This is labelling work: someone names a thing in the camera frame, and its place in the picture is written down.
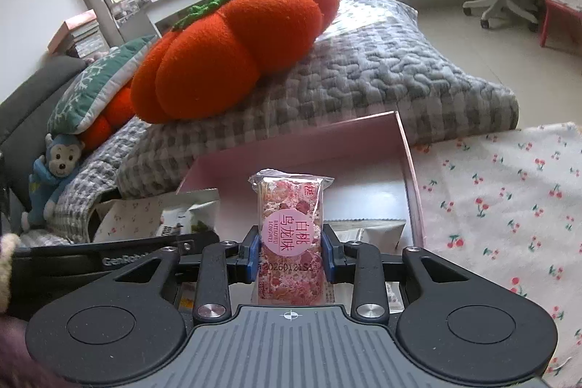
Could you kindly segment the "person left hand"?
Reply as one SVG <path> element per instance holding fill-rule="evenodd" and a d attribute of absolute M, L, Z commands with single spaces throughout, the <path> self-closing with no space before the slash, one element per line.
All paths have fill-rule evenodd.
<path fill-rule="evenodd" d="M 0 256 L 0 313 L 4 314 L 10 302 L 10 280 L 12 275 L 12 259 L 15 250 L 20 246 L 19 235 L 8 233 L 1 236 Z"/>

